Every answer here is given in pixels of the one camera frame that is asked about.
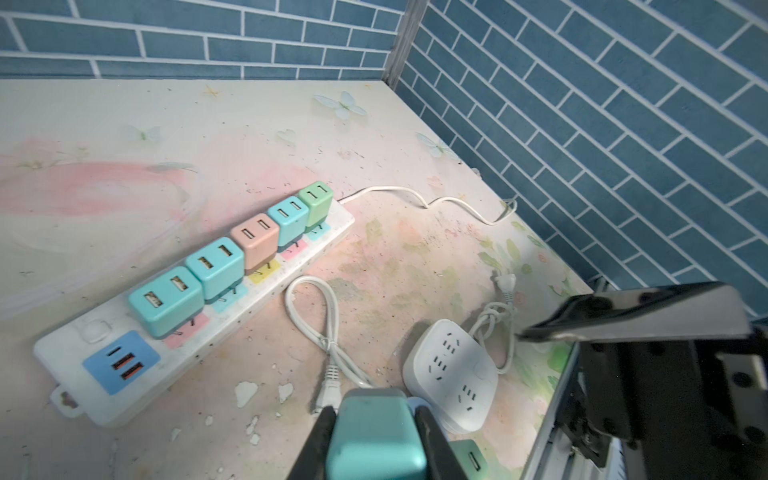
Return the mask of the pink plug adapter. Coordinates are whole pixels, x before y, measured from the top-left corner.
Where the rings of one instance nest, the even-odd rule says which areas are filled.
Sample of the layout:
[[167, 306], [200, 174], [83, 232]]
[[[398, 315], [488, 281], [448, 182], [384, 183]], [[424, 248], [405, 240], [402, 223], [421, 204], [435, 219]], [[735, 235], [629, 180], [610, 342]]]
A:
[[236, 225], [231, 239], [244, 252], [245, 272], [251, 274], [274, 259], [278, 250], [280, 227], [266, 213]]

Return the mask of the teal plug adapter top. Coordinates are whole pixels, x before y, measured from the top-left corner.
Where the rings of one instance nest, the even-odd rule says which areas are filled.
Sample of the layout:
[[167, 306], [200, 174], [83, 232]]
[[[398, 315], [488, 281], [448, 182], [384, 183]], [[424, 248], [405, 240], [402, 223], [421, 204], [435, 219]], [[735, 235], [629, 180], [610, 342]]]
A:
[[163, 339], [204, 307], [203, 287], [184, 266], [177, 266], [136, 288], [129, 304], [147, 333]]

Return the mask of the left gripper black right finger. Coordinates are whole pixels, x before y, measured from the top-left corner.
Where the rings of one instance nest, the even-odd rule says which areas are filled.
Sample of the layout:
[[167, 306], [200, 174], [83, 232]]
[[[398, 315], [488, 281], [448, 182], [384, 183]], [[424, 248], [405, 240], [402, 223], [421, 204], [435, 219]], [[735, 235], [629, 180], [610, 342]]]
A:
[[416, 427], [427, 459], [426, 478], [467, 480], [444, 433], [428, 425]]

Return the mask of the green plug adapter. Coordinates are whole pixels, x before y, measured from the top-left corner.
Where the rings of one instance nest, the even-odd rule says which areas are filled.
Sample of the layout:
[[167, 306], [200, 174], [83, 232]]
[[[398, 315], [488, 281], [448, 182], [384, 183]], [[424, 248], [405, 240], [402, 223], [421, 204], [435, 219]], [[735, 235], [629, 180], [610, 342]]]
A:
[[487, 478], [488, 462], [474, 440], [454, 440], [449, 443], [449, 446], [468, 480], [485, 480]]
[[301, 189], [297, 195], [308, 208], [305, 232], [322, 224], [329, 213], [334, 194], [333, 190], [322, 181], [316, 181]]

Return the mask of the teal plug adapter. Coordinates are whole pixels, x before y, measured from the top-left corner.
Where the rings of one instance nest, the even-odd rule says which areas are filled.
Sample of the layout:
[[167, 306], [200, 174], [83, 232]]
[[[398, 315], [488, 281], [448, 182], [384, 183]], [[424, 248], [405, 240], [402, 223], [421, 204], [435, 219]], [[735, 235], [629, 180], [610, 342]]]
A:
[[278, 251], [297, 242], [307, 226], [309, 208], [296, 196], [289, 196], [267, 209], [267, 215], [279, 227]]
[[199, 280], [204, 301], [218, 300], [244, 277], [244, 252], [229, 237], [221, 237], [188, 255], [185, 266]]
[[136, 288], [129, 304], [147, 333], [163, 339], [204, 307], [203, 287], [184, 266], [177, 266]]
[[406, 395], [349, 391], [337, 411], [325, 468], [328, 479], [425, 479], [427, 457]]

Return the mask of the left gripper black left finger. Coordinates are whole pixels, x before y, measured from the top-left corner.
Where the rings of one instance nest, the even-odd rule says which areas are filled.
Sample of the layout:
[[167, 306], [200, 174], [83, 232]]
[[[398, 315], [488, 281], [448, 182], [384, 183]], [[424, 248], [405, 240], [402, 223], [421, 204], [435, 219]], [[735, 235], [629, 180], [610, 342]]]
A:
[[327, 477], [326, 457], [336, 419], [333, 407], [326, 406], [321, 410], [287, 480], [324, 480]]

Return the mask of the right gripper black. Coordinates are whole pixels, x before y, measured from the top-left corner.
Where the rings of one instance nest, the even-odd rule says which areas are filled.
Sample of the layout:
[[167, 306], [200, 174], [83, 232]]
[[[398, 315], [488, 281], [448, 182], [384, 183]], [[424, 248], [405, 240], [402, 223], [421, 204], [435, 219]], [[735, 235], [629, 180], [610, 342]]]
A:
[[766, 478], [767, 326], [734, 287], [571, 296], [518, 339], [584, 342], [560, 428], [595, 466], [617, 440], [629, 479]]

